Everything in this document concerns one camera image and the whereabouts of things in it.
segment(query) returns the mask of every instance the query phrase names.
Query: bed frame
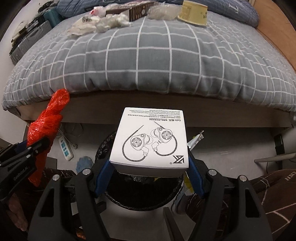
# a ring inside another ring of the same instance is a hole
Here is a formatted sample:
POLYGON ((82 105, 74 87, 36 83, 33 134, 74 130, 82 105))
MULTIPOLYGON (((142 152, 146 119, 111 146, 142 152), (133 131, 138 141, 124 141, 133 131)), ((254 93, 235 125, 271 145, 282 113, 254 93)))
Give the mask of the bed frame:
POLYGON ((273 45, 296 70, 296 31, 272 0, 256 0, 259 14, 257 31, 273 45))
MULTIPOLYGON (((36 120, 48 101, 17 107, 23 120, 36 120)), ((289 113, 246 103, 180 94, 100 91, 71 97, 63 122, 118 124, 125 107, 183 110, 186 126, 289 127, 289 113)))
MULTIPOLYGON (((296 69, 296 31, 272 0, 256 0, 258 32, 277 48, 296 69)), ((48 101, 17 107, 21 118, 36 120, 48 101)), ((125 107, 183 110, 187 126, 195 127, 290 127, 289 113, 246 103, 221 101, 181 94, 141 91, 100 91, 71 97, 62 112, 63 122, 118 124, 125 107)))

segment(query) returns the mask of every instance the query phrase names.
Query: blue cloth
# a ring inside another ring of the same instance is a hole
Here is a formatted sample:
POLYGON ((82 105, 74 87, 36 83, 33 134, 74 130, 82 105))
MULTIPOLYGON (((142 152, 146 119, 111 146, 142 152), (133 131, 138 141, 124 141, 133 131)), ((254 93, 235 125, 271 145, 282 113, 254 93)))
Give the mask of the blue cloth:
MULTIPOLYGON (((132 0, 60 0, 57 5, 57 12, 70 18, 86 12, 86 8, 94 6, 106 6, 110 3, 123 4, 132 0)), ((208 10, 236 19, 252 27, 257 27, 259 16, 255 8, 246 0, 193 0, 195 2, 208 6, 208 10)), ((183 0, 167 0, 166 3, 182 5, 183 0)))
POLYGON ((76 166, 77 174, 86 168, 91 169, 93 164, 94 163, 92 162, 92 159, 88 156, 83 156, 83 157, 79 158, 79 161, 77 162, 77 166, 76 166))

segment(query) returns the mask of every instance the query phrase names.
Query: electrical outlet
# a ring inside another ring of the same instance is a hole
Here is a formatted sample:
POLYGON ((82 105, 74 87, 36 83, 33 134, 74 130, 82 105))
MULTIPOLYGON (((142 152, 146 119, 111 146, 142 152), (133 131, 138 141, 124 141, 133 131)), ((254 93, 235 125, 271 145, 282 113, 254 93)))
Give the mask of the electrical outlet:
POLYGON ((71 147, 69 145, 69 143, 67 142, 67 140, 61 136, 59 138, 59 145, 62 149, 62 152, 64 154, 64 157, 66 158, 67 161, 71 160, 74 157, 74 154, 71 150, 71 147))

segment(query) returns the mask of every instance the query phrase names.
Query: brown box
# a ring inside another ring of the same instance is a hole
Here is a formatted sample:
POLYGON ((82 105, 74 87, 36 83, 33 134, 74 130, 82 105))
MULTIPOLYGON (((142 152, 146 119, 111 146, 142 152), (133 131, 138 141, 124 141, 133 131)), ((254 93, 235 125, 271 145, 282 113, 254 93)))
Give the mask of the brown box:
POLYGON ((157 1, 144 0, 133 1, 125 4, 121 4, 118 7, 107 10, 107 14, 120 14, 124 13, 129 18, 129 21, 135 21, 141 17, 147 15, 147 11, 150 7, 158 5, 157 1))

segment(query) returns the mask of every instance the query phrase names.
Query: floor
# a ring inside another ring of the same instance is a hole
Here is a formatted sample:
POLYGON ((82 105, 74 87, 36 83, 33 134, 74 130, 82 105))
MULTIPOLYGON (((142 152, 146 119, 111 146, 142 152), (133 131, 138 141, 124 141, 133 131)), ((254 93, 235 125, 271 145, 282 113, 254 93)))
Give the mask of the floor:
MULTIPOLYGON (((66 125, 67 130, 73 130, 73 137, 67 135, 70 141, 78 144, 73 150, 74 158, 66 161, 57 139, 54 141, 50 157, 58 159, 58 169, 75 171, 76 163, 82 156, 94 157, 100 143, 112 133, 115 125, 83 124, 83 132, 79 124, 66 125)), ((266 164, 255 164, 256 158, 275 155, 274 141, 269 128, 187 128, 187 138, 190 139, 204 130, 204 139, 194 148, 195 158, 203 160, 209 168, 215 168, 222 175, 237 177, 244 174, 249 179, 265 173, 266 164)), ((168 240, 167 230, 162 214, 162 208, 149 212, 129 211, 112 203, 106 196, 107 210, 101 216, 106 229, 112 238, 123 240, 160 241, 168 240)), ((188 239, 193 227, 187 216, 174 216, 185 240, 188 239)))

